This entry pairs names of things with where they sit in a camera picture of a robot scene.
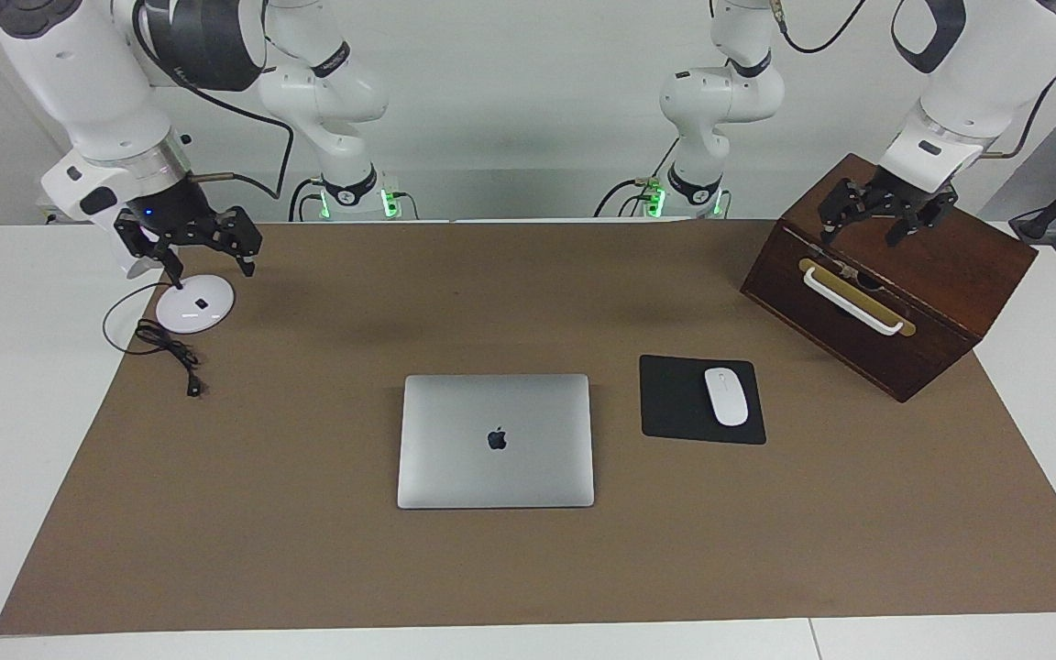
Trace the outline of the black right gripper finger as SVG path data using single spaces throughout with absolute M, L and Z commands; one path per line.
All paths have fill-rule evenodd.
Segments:
M 114 230 L 118 239 L 118 263 L 127 280 L 137 279 L 155 268 L 161 268 L 171 287 L 181 289 L 184 266 L 180 249 L 168 239 L 155 238 L 139 224 L 129 210 L 115 218 Z
M 230 206 L 211 216 L 210 247 L 234 258 L 240 272 L 251 279 L 261 250 L 261 233 L 243 206 Z

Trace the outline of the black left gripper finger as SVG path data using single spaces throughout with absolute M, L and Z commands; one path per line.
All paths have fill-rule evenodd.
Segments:
M 846 226 L 869 216 L 863 189 L 854 180 L 840 180 L 818 205 L 821 242 L 832 244 Z
M 947 216 L 959 201 L 959 194 L 954 188 L 941 188 L 934 196 L 926 200 L 909 200 L 895 195 L 891 210 L 895 222 L 885 234 L 885 243 L 893 248 L 907 237 L 912 237 L 921 228 L 935 228 Z

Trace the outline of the silver apple laptop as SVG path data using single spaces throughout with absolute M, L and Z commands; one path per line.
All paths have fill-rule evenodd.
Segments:
M 406 379 L 395 501 L 403 510 L 593 504 L 583 373 L 419 373 Z

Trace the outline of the dark wooden box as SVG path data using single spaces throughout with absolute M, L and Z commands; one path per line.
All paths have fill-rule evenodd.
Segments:
M 835 356 L 897 402 L 906 402 L 972 352 L 1005 309 L 1036 258 L 1034 247 L 953 209 L 935 228 L 886 244 L 892 216 L 873 216 L 821 242 L 818 205 L 840 180 L 865 183 L 875 167 L 848 154 L 775 222 L 742 293 Z M 806 287 L 814 277 L 886 325 L 880 335 Z

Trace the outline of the white desk lamp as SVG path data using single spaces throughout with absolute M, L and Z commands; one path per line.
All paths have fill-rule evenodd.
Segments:
M 173 334 L 192 335 L 214 327 L 231 313 L 235 290 L 229 280 L 214 274 L 181 279 L 181 287 L 163 287 L 156 301 L 155 321 Z

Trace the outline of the white computer mouse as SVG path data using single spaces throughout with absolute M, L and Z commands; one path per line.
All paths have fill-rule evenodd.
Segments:
M 739 375 L 733 367 L 708 367 L 704 372 L 709 406 L 718 425 L 739 427 L 749 421 L 749 402 Z

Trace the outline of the black mouse pad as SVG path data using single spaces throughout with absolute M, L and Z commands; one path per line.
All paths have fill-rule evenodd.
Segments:
M 757 372 L 751 362 L 644 354 L 638 367 L 641 425 L 648 437 L 731 446 L 767 444 Z M 717 423 L 703 377 L 711 367 L 731 367 L 738 373 L 749 408 L 747 423 L 733 429 Z

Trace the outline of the brown table mat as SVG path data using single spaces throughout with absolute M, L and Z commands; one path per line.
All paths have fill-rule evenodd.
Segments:
M 208 391 L 122 359 L 0 634 L 1056 611 L 984 367 L 895 402 L 746 300 L 766 223 L 270 225 Z M 648 437 L 641 355 L 754 364 L 767 444 Z M 411 373 L 584 373 L 598 498 L 397 506 Z

